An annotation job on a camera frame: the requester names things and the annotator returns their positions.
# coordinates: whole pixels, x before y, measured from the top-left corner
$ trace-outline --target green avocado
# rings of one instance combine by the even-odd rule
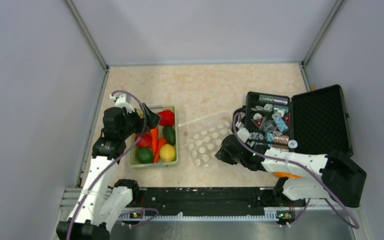
[[[168,144],[176,144],[176,131],[172,126],[164,126],[162,128],[162,135],[164,136],[165,140],[167,140]]]
[[[136,157],[141,164],[152,164],[154,153],[146,147],[140,147],[136,151]]]

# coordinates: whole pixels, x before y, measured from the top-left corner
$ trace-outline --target black case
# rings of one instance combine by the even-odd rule
[[[350,132],[348,128],[348,113],[345,107],[344,94],[340,85],[333,85],[319,90],[288,96],[273,95],[259,92],[248,92],[246,97],[245,127],[249,132],[261,132],[251,120],[259,96],[280,97],[288,100],[287,107],[290,113],[289,130],[284,133],[290,140],[296,140],[298,147],[290,149],[300,154],[328,154],[331,150],[353,155]]]

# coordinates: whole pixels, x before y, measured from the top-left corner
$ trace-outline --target gray wall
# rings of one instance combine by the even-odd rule
[[[50,239],[103,70],[62,0],[0,0],[0,240]]]
[[[316,87],[344,90],[356,160],[366,171],[362,207],[384,239],[384,1],[350,0],[309,65]]]
[[[74,0],[110,65],[301,61],[335,0]]]

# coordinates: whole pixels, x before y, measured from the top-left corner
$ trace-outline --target orange carrot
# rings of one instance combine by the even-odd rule
[[[153,156],[153,163],[158,163],[158,160],[160,159],[160,148],[167,144],[167,140],[164,137],[160,137],[158,139],[158,148],[156,149],[156,153]]]
[[[149,133],[151,134],[151,138],[152,138],[152,151],[153,153],[156,153],[157,152],[157,144],[158,144],[158,127],[155,127],[153,129],[150,129],[149,130]]]

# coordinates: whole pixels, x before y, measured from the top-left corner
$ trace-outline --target red tomato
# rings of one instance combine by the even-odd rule
[[[138,133],[136,135],[136,137],[134,138],[134,140],[137,140],[140,135],[141,134]],[[144,132],[142,134],[142,138],[139,140],[139,142],[137,142],[137,146],[140,147],[140,148],[148,148],[149,146],[151,146],[151,143],[152,143],[151,135],[149,135],[149,133]]]

